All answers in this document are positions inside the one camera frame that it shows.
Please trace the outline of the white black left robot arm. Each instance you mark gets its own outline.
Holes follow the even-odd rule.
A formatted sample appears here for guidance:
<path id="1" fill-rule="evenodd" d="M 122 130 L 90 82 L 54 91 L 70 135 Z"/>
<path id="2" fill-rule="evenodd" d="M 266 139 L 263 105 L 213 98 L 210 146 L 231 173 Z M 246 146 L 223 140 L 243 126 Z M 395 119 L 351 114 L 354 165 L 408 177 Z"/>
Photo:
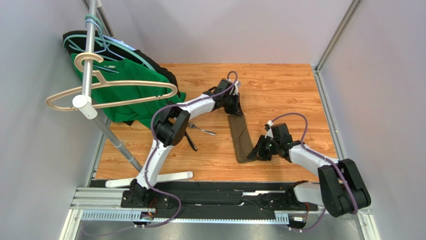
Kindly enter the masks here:
<path id="1" fill-rule="evenodd" d="M 151 120 L 151 150 L 142 170 L 129 186 L 139 204 L 146 207 L 152 202 L 160 170 L 171 150 L 186 135 L 191 119 L 220 108 L 230 115 L 242 115 L 240 86 L 241 82 L 237 79 L 222 79 L 217 87 L 210 88 L 199 97 L 182 103 L 169 103 L 154 114 Z"/>

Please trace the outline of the brown cloth napkin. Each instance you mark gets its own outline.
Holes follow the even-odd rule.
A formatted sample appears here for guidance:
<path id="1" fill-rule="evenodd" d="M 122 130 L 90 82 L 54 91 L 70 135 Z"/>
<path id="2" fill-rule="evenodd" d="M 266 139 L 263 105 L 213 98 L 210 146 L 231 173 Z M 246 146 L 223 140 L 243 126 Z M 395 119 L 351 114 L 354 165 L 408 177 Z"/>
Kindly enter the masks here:
<path id="1" fill-rule="evenodd" d="M 227 117 L 236 161 L 239 164 L 256 161 L 257 157 L 252 155 L 252 150 L 254 147 L 250 138 L 245 117 L 231 114 Z"/>

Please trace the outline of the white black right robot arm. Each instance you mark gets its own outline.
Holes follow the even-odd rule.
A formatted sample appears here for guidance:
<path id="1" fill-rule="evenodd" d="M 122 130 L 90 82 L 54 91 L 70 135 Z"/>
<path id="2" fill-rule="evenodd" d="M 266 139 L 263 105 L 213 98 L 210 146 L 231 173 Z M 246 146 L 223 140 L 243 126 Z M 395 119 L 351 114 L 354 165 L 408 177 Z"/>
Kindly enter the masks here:
<path id="1" fill-rule="evenodd" d="M 266 130 L 247 155 L 248 159 L 270 161 L 278 155 L 318 177 L 318 183 L 301 181 L 290 188 L 297 202 L 322 206 L 335 218 L 356 214 L 371 205 L 369 191 L 352 159 L 329 158 L 303 141 L 293 140 L 285 123 L 267 126 Z"/>

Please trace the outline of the silver fork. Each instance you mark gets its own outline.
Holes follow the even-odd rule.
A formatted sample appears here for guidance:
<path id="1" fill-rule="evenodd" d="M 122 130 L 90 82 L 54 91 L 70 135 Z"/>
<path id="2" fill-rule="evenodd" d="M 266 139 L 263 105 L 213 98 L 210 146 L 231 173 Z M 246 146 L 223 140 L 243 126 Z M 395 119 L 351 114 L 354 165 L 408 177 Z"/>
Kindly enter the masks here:
<path id="1" fill-rule="evenodd" d="M 190 123 L 190 122 L 189 122 L 189 123 L 187 124 L 187 127 L 188 127 L 188 128 L 191 128 L 191 129 L 199 130 L 199 131 L 201 131 L 201 132 L 203 132 L 203 133 L 206 133 L 206 134 L 209 134 L 209 135 L 212 135 L 212 136 L 216 136 L 216 135 L 217 135 L 215 132 L 208 131 L 208 130 L 205 130 L 205 129 L 203 129 L 203 128 L 200 128 L 200 127 L 196 126 L 194 123 Z"/>

